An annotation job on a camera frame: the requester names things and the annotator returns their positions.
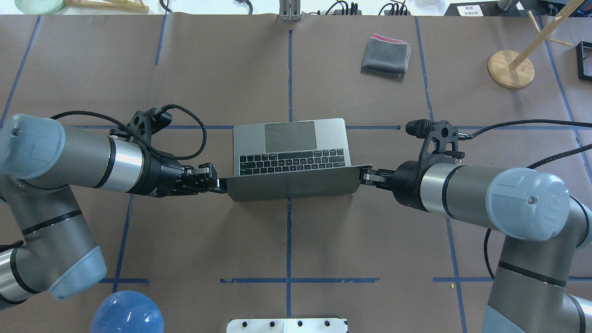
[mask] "wooden stick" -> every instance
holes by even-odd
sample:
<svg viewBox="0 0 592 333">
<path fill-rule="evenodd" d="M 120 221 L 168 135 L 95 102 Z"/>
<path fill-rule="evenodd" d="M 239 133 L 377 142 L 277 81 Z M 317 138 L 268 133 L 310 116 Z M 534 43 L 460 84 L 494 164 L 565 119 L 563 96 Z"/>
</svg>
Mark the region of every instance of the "wooden stick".
<svg viewBox="0 0 592 333">
<path fill-rule="evenodd" d="M 514 61 L 510 64 L 509 68 L 511 71 L 516 69 L 530 54 L 545 41 L 547 37 L 557 28 L 559 25 L 570 16 L 578 7 L 584 2 L 584 0 L 570 0 L 563 9 L 557 13 L 557 16 L 551 23 L 549 23 L 535 39 L 522 51 Z"/>
<path fill-rule="evenodd" d="M 532 15 L 531 11 L 528 11 L 528 17 L 530 18 L 530 21 L 532 22 L 532 24 L 535 26 L 536 32 L 540 33 L 539 25 L 536 23 L 535 17 Z M 563 44 L 565 46 L 574 47 L 574 45 L 568 41 L 555 39 L 555 38 L 551 38 L 551 37 L 547 37 L 547 40 L 552 41 L 554 43 Z"/>
<path fill-rule="evenodd" d="M 119 4 L 112 4 L 109 2 L 96 2 L 96 1 L 89 1 L 89 0 L 64 0 L 64 3 L 68 6 L 73 7 L 85 7 L 85 8 L 96 8 L 96 9 L 113 9 L 117 11 L 130 11 L 130 12 L 140 12 L 144 14 L 148 14 L 150 10 L 149 7 L 144 6 L 145 8 L 132 8 L 132 7 L 125 7 Z"/>
</svg>

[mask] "laptop lid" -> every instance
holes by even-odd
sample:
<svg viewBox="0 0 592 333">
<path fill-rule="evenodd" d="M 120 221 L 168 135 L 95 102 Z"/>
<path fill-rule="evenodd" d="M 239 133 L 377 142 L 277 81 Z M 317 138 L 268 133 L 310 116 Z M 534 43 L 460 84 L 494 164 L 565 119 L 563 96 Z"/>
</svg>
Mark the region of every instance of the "laptop lid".
<svg viewBox="0 0 592 333">
<path fill-rule="evenodd" d="M 279 172 L 222 178 L 234 201 L 272 200 L 351 194 L 360 186 L 360 170 L 372 165 Z"/>
</svg>

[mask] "white label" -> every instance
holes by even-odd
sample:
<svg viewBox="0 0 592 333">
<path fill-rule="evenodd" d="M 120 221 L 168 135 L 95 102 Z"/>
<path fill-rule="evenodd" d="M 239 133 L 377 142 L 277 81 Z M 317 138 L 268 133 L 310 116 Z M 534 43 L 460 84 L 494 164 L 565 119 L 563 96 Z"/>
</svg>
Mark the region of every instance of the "white label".
<svg viewBox="0 0 592 333">
<path fill-rule="evenodd" d="M 460 16 L 483 16 L 479 5 L 456 6 L 456 9 L 458 9 Z"/>
</svg>

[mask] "laptop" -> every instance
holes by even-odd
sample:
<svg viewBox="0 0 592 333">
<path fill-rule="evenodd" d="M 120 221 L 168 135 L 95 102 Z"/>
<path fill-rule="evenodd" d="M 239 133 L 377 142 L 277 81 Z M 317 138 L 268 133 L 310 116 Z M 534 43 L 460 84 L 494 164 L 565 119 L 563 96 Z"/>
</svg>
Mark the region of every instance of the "laptop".
<svg viewBox="0 0 592 333">
<path fill-rule="evenodd" d="M 222 182 L 234 201 L 354 193 L 369 166 L 351 165 L 341 118 L 236 125 L 233 143 L 234 177 Z"/>
</svg>

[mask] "blue ball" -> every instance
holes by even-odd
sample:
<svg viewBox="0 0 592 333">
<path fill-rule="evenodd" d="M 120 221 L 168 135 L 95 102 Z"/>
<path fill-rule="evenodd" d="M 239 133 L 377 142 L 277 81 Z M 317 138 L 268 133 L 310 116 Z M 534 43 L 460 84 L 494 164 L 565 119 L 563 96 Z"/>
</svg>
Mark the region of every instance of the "blue ball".
<svg viewBox="0 0 592 333">
<path fill-rule="evenodd" d="M 151 299 L 125 290 L 109 295 L 96 310 L 91 333 L 163 333 L 162 314 Z"/>
</svg>

